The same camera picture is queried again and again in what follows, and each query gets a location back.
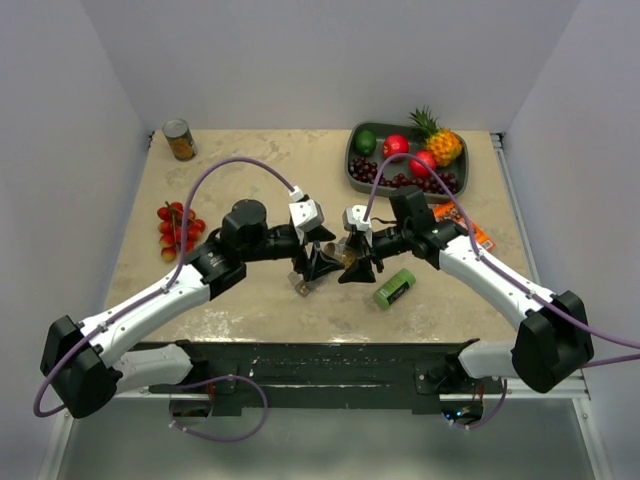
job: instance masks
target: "white wall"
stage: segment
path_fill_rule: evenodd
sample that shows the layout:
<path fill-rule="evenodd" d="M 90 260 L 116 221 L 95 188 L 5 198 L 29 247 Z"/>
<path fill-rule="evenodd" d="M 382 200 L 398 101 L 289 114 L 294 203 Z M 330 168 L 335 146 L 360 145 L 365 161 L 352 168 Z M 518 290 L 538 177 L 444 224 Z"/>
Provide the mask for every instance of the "white wall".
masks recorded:
<path fill-rule="evenodd" d="M 147 126 L 506 129 L 578 0 L 82 0 Z"/>
<path fill-rule="evenodd" d="M 77 0 L 4 1 L 0 63 L 0 476 L 28 479 L 48 326 L 103 303 L 144 133 Z"/>
<path fill-rule="evenodd" d="M 507 132 L 545 282 L 592 325 L 640 341 L 640 3 L 583 0 Z M 596 342 L 597 357 L 633 353 Z M 616 478 L 640 469 L 640 365 L 587 371 Z"/>

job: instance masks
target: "lime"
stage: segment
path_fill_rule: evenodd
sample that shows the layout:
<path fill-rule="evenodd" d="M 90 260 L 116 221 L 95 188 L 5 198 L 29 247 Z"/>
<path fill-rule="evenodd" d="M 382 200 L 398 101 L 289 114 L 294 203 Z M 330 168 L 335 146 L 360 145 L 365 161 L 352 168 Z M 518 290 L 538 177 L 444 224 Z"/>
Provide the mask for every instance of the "lime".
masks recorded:
<path fill-rule="evenodd" d="M 376 136 L 371 130 L 363 130 L 356 135 L 354 147 L 360 155 L 368 157 L 376 149 Z"/>

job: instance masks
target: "beige table surface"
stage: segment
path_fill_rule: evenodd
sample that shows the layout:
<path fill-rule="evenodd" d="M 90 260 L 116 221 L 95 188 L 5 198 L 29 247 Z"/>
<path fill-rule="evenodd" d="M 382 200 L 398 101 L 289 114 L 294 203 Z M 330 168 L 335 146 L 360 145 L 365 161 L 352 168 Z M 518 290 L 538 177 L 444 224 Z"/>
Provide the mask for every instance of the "beige table surface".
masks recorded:
<path fill-rule="evenodd" d="M 325 226 L 344 235 L 346 206 L 366 204 L 344 174 L 347 130 L 195 130 L 199 153 L 176 161 L 156 132 L 108 297 L 114 306 L 157 281 L 172 266 L 160 258 L 156 210 L 165 200 L 184 202 L 191 185 L 209 165 L 232 155 L 258 158 L 322 205 Z M 493 253 L 527 275 L 524 251 L 487 132 L 461 131 L 467 143 L 470 176 L 460 197 L 472 220 L 496 242 Z M 269 225 L 288 221 L 286 189 L 265 171 L 233 164 L 214 172 L 196 194 L 193 209 L 207 232 L 242 198 L 265 204 Z M 388 201 L 377 198 L 373 215 L 392 218 Z M 459 342 L 472 337 L 509 339 L 515 332 L 471 289 L 410 254 L 385 260 L 377 284 L 339 285 L 339 272 L 308 297 L 290 285 L 288 260 L 252 263 L 247 278 L 222 296 L 194 308 L 154 332 L 149 339 L 171 341 L 269 342 Z M 386 311 L 373 291 L 400 268 L 409 268 L 416 285 Z"/>

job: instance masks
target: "orange package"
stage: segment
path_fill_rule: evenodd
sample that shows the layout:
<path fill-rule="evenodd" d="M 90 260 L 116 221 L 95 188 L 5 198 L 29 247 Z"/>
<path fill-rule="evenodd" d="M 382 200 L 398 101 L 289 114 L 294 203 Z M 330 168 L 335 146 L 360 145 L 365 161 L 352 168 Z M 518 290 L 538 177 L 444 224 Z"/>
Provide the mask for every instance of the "orange package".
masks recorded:
<path fill-rule="evenodd" d="M 460 215 L 460 212 L 458 212 L 458 209 L 453 204 L 453 202 L 445 203 L 444 205 L 438 205 L 433 209 L 433 214 L 436 216 L 436 220 L 438 222 L 448 218 L 462 225 L 464 228 L 467 228 L 464 223 L 464 218 L 462 218 L 462 215 Z M 491 240 L 489 236 L 484 233 L 482 229 L 478 227 L 478 225 L 475 224 L 475 222 L 472 223 L 473 230 L 476 232 L 476 241 L 480 245 L 482 245 L 485 250 L 489 252 L 493 250 L 493 247 L 496 246 L 496 244 L 493 243 L 493 240 Z"/>

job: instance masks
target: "cable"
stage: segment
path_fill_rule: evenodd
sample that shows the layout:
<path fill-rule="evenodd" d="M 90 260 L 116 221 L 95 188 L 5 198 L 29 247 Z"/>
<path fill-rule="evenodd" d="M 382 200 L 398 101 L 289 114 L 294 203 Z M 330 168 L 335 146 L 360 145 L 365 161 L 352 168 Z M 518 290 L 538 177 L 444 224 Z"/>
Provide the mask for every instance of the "cable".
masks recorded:
<path fill-rule="evenodd" d="M 45 377 L 44 382 L 42 382 L 42 385 L 40 385 L 40 388 L 36 392 L 36 398 L 35 398 L 35 400 L 33 402 L 33 413 L 34 413 L 34 415 L 36 417 L 45 418 L 45 417 L 49 417 L 51 415 L 55 415 L 56 413 L 60 412 L 61 410 L 64 410 L 64 405 L 58 405 L 57 407 L 55 407 L 55 408 L 53 408 L 51 410 L 43 412 L 41 410 L 42 398 L 44 397 L 44 394 L 45 394 L 47 388 L 49 388 L 49 386 L 53 382 L 54 378 L 56 378 L 56 376 L 64 368 L 64 366 L 67 364 L 67 362 L 69 362 L 69 360 L 71 358 L 73 358 L 73 356 L 76 355 L 82 349 L 82 347 L 87 345 L 94 337 L 96 337 L 106 327 L 109 327 L 110 325 L 113 325 L 116 321 L 118 321 L 120 318 L 122 318 L 127 313 L 135 310 L 136 308 L 140 307 L 141 305 L 144 305 L 148 301 L 153 300 L 158 295 L 161 295 L 162 293 L 164 293 L 164 291 L 166 289 L 170 288 L 173 285 L 173 283 L 178 279 L 178 276 L 180 275 L 180 272 L 182 271 L 182 267 L 184 267 L 184 265 L 185 265 L 185 260 L 186 260 L 186 256 L 187 256 L 186 246 L 187 246 L 187 224 L 188 224 L 188 221 L 189 221 L 188 212 L 189 212 L 189 210 L 191 208 L 191 202 L 193 201 L 193 197 L 195 196 L 196 191 L 198 190 L 198 187 L 200 187 L 200 184 L 202 184 L 202 182 L 204 181 L 205 178 L 207 178 L 212 172 L 214 172 L 218 168 L 222 167 L 223 165 L 227 165 L 229 163 L 250 163 L 251 165 L 255 165 L 257 167 L 260 167 L 260 168 L 266 170 L 267 172 L 271 173 L 278 180 L 280 180 L 280 182 L 282 182 L 284 184 L 284 186 L 287 187 L 287 189 L 290 192 L 293 192 L 293 190 L 294 190 L 293 185 L 291 183 L 289 183 L 287 181 L 287 179 L 284 178 L 280 173 L 278 173 L 274 168 L 270 167 L 266 163 L 261 162 L 260 160 L 254 159 L 254 158 L 249 158 L 249 157 L 231 157 L 231 158 L 227 158 L 225 160 L 221 160 L 218 163 L 215 163 L 215 164 L 211 165 L 209 168 L 207 168 L 198 177 L 198 179 L 195 181 L 195 183 L 191 187 L 191 191 L 189 192 L 189 195 L 187 196 L 187 201 L 186 201 L 185 206 L 184 206 L 185 212 L 187 212 L 187 214 L 182 215 L 182 235 L 180 237 L 180 259 L 178 260 L 178 266 L 176 267 L 176 269 L 175 269 L 175 271 L 173 273 L 173 276 L 169 279 L 169 281 L 167 282 L 167 284 L 164 287 L 159 288 L 158 290 L 155 290 L 155 291 L 149 293 L 148 295 L 145 295 L 144 297 L 136 300 L 135 302 L 132 302 L 129 305 L 126 305 L 121 310 L 118 310 L 117 312 L 115 312 L 109 318 L 109 320 L 107 320 L 104 323 L 104 326 L 96 327 L 94 330 L 89 332 L 85 337 L 83 337 L 82 340 L 80 340 L 73 347 L 71 347 L 66 354 L 64 354 L 62 356 L 62 358 L 53 366 L 53 368 L 51 369 L 49 374 Z"/>
<path fill-rule="evenodd" d="M 500 400 L 498 400 L 497 405 L 493 407 L 493 409 L 487 415 L 483 415 L 480 420 L 472 423 L 471 425 L 460 425 L 458 423 L 454 423 L 454 425 L 460 428 L 464 428 L 465 430 L 473 430 L 474 428 L 481 427 L 485 423 L 488 423 L 493 417 L 495 417 L 498 414 L 498 412 L 502 408 L 502 405 L 504 405 L 504 400 L 505 398 L 507 398 L 508 391 L 509 389 L 507 388 L 507 379 L 504 378 L 502 380 L 502 396 L 500 397 Z"/>
<path fill-rule="evenodd" d="M 369 201 L 367 202 L 367 209 L 364 212 L 364 220 L 367 220 L 369 218 L 369 214 L 371 213 L 371 207 L 373 206 L 373 199 L 375 197 L 376 189 L 378 188 L 378 183 L 380 182 L 380 178 L 382 178 L 382 173 L 384 172 L 385 167 L 389 163 L 391 163 L 393 160 L 396 160 L 396 159 L 399 159 L 399 158 L 404 158 L 404 157 L 412 158 L 412 159 L 416 160 L 418 163 L 420 163 L 423 167 L 425 167 L 427 169 L 427 171 L 431 174 L 431 176 L 438 182 L 440 187 L 442 187 L 442 189 L 447 194 L 447 196 L 451 199 L 453 204 L 458 209 L 458 212 L 460 213 L 460 215 L 462 215 L 462 218 L 464 219 L 464 222 L 466 224 L 467 230 L 469 231 L 469 242 L 471 243 L 471 248 L 473 249 L 473 251 L 476 254 L 476 256 L 482 261 L 482 263 L 484 263 L 487 267 L 489 267 L 495 273 L 500 275 L 502 278 L 507 280 L 511 285 L 516 287 L 518 290 L 520 290 L 520 291 L 522 291 L 522 292 L 524 292 L 524 293 L 526 293 L 528 295 L 531 295 L 531 298 L 533 298 L 540 305 L 548 308 L 549 310 L 551 310 L 551 312 L 553 312 L 554 314 L 558 315 L 563 320 L 569 322 L 574 327 L 579 328 L 581 330 L 584 330 L 585 332 L 588 332 L 591 335 L 599 337 L 599 338 L 601 338 L 603 340 L 606 340 L 608 342 L 615 343 L 615 344 L 618 344 L 618 345 L 622 345 L 624 347 L 629 347 L 629 348 L 634 348 L 636 350 L 640 350 L 640 342 L 634 342 L 632 340 L 626 340 L 624 338 L 616 337 L 615 335 L 611 335 L 611 334 L 605 332 L 604 330 L 600 330 L 598 328 L 591 327 L 589 325 L 585 325 L 581 321 L 573 318 L 568 313 L 563 312 L 562 310 L 560 310 L 555 305 L 547 302 L 540 295 L 536 294 L 535 292 L 532 292 L 529 289 L 529 287 L 527 287 L 526 285 L 520 283 L 516 278 L 512 277 L 507 272 L 502 270 L 500 267 L 498 267 L 497 265 L 493 264 L 490 260 L 485 258 L 484 254 L 482 252 L 480 252 L 480 248 L 478 247 L 478 242 L 476 241 L 475 232 L 473 230 L 473 223 L 471 222 L 471 220 L 467 216 L 466 212 L 464 211 L 464 209 L 462 208 L 462 206 L 460 205 L 460 203 L 458 202 L 456 197 L 453 195 L 453 193 L 451 193 L 451 190 L 449 190 L 449 188 L 445 185 L 445 183 L 442 181 L 442 179 L 440 177 L 438 177 L 436 172 L 424 160 L 416 157 L 415 155 L 411 155 L 410 153 L 396 153 L 396 154 L 391 155 L 390 157 L 388 157 L 384 162 L 382 162 L 382 164 L 378 168 L 378 174 L 376 175 L 376 178 L 373 181 L 373 187 L 371 189 L 371 194 L 369 195 Z M 625 360 L 620 360 L 620 358 L 622 358 L 622 357 L 608 359 L 607 361 L 609 361 L 609 363 L 619 363 L 621 361 L 629 361 L 630 360 L 628 357 L 624 357 Z"/>
<path fill-rule="evenodd" d="M 240 442 L 258 433 L 260 429 L 264 426 L 265 422 L 267 421 L 267 417 L 269 416 L 269 404 L 267 402 L 267 395 L 264 393 L 264 390 L 262 390 L 260 385 L 258 385 L 256 382 L 254 382 L 250 378 L 241 377 L 239 375 L 224 375 L 222 377 L 210 378 L 209 380 L 205 380 L 203 382 L 191 383 L 189 385 L 177 385 L 177 387 L 180 388 L 181 390 L 188 390 L 191 388 L 198 388 L 204 385 L 211 385 L 213 383 L 221 382 L 222 380 L 229 380 L 229 379 L 240 380 L 242 382 L 248 383 L 253 388 L 255 388 L 260 394 L 260 398 L 262 398 L 262 405 L 263 405 L 262 417 L 260 418 L 260 421 L 255 427 L 253 427 L 247 433 L 238 435 L 237 437 L 225 437 L 222 435 L 212 435 L 208 433 L 198 432 L 197 430 L 192 430 L 178 423 L 173 411 L 173 407 L 169 408 L 169 418 L 171 419 L 171 423 L 169 424 L 169 427 L 176 428 L 181 432 L 188 433 L 189 435 L 193 435 L 193 436 L 202 438 L 204 440 L 211 440 L 213 442 L 224 442 L 224 443 Z"/>
<path fill-rule="evenodd" d="M 613 365 L 615 363 L 631 362 L 633 360 L 640 360 L 640 353 L 635 353 L 633 355 L 622 355 L 620 357 L 605 358 L 602 360 L 594 360 L 593 362 L 587 363 L 582 368 L 601 367 L 603 365 Z"/>

